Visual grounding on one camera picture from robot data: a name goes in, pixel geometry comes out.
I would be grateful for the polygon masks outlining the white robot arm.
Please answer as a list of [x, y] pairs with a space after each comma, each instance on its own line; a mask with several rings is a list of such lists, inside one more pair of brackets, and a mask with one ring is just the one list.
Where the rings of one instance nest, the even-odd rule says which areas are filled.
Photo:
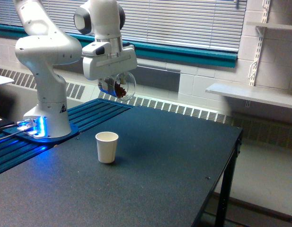
[[121, 29], [125, 13], [117, 1], [89, 0], [76, 9], [73, 16], [76, 29], [94, 36], [87, 46], [62, 31], [40, 1], [16, 0], [14, 5], [27, 33], [18, 39], [15, 54], [32, 72], [38, 99], [37, 105], [24, 114], [19, 131], [37, 140], [71, 133], [66, 82], [54, 72], [55, 65], [82, 60], [84, 76], [97, 80], [102, 92], [122, 101], [134, 96], [136, 81], [131, 70], [137, 67], [137, 58], [133, 45], [123, 45]]

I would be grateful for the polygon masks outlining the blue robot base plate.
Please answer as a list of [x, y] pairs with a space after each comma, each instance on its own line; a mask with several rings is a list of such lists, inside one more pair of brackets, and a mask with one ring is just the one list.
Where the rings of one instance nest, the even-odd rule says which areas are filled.
[[[10, 134], [16, 133], [18, 131], [21, 131], [21, 129], [24, 130], [24, 129], [29, 128], [29, 127], [30, 127], [29, 125], [24, 125], [24, 126], [20, 127], [20, 130], [19, 130], [17, 126], [14, 126], [14, 127], [10, 127], [10, 128], [5, 128], [2, 132], [10, 135]], [[63, 137], [58, 137], [58, 138], [39, 137], [39, 136], [34, 137], [35, 131], [28, 131], [25, 133], [19, 133], [15, 136], [19, 137], [20, 139], [23, 139], [23, 140], [28, 140], [28, 141], [32, 141], [32, 142], [40, 143], [40, 144], [60, 144], [60, 143], [66, 141], [72, 137], [75, 137], [79, 133], [78, 126], [71, 123], [70, 127], [71, 127], [70, 134], [63, 136]]]

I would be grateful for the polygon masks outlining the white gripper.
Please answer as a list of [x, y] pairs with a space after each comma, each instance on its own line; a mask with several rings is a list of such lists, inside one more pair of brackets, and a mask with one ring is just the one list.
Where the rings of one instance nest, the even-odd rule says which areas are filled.
[[110, 42], [92, 42], [82, 48], [83, 73], [88, 80], [104, 79], [137, 67], [133, 45], [124, 47], [118, 56], [109, 57]]

